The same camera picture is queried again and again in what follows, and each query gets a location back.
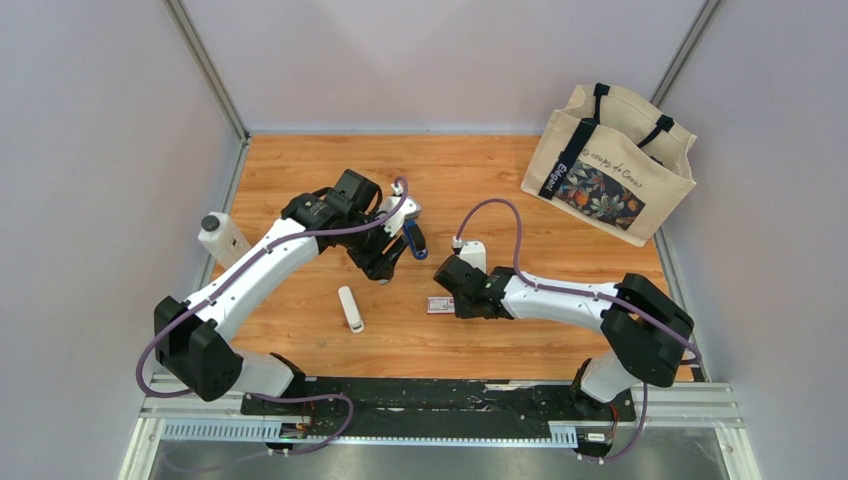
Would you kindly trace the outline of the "blue stapler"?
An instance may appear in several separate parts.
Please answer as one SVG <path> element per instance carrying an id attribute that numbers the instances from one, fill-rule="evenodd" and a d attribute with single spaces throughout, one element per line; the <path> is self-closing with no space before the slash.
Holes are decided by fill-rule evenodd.
<path id="1" fill-rule="evenodd" d="M 416 260 L 426 259 L 429 255 L 426 239 L 416 221 L 407 220 L 402 227 L 402 231 L 413 257 Z"/>

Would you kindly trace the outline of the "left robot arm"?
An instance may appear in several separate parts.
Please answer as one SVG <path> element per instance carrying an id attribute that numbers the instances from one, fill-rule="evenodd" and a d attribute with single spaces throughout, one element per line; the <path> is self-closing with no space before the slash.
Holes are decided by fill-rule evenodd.
<path id="1" fill-rule="evenodd" d="M 264 237 L 209 285 L 154 310 L 155 336 L 142 357 L 182 382 L 184 394 L 215 401 L 231 390 L 266 395 L 279 413 L 294 414 L 306 389 L 293 366 L 267 354 L 241 352 L 232 338 L 290 275 L 330 247 L 342 247 L 372 281 L 392 280 L 410 242 L 402 229 L 421 212 L 405 177 L 383 196 L 379 185 L 347 169 L 332 187 L 294 197 Z"/>

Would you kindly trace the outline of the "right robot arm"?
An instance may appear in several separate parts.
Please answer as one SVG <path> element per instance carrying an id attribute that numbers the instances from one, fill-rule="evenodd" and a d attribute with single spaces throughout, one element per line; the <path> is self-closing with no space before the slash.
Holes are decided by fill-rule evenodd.
<path id="1" fill-rule="evenodd" d="M 451 294 L 461 319 L 548 320 L 603 335 L 608 351 L 584 363 L 570 392 L 572 409 L 586 419 L 598 417 L 638 383 L 671 386 L 693 348 L 691 316 L 639 274 L 579 284 L 526 276 L 511 267 L 485 273 L 452 255 L 433 279 Z"/>

